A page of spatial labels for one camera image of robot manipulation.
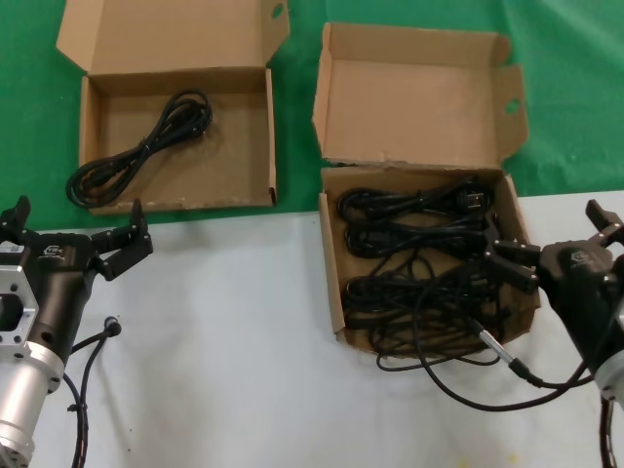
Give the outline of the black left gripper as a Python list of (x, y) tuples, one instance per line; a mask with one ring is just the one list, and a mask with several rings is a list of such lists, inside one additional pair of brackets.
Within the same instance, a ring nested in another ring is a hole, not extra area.
[(1, 242), (23, 243), (30, 250), (38, 312), (28, 340), (66, 359), (91, 297), (96, 270), (106, 281), (113, 281), (153, 253), (152, 239), (139, 199), (133, 202), (128, 225), (91, 238), (26, 231), (30, 211), (29, 199), (21, 195), (1, 213)]

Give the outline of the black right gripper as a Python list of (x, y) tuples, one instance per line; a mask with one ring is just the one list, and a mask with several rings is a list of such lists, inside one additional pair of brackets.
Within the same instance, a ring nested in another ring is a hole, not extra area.
[(595, 199), (588, 201), (585, 215), (597, 230), (594, 236), (548, 245), (539, 260), (538, 246), (502, 240), (496, 215), (486, 214), (484, 259), (500, 282), (523, 293), (534, 293), (540, 285), (587, 370), (595, 373), (623, 350), (623, 329), (615, 319), (623, 302), (623, 277), (607, 249), (623, 245), (623, 220)]

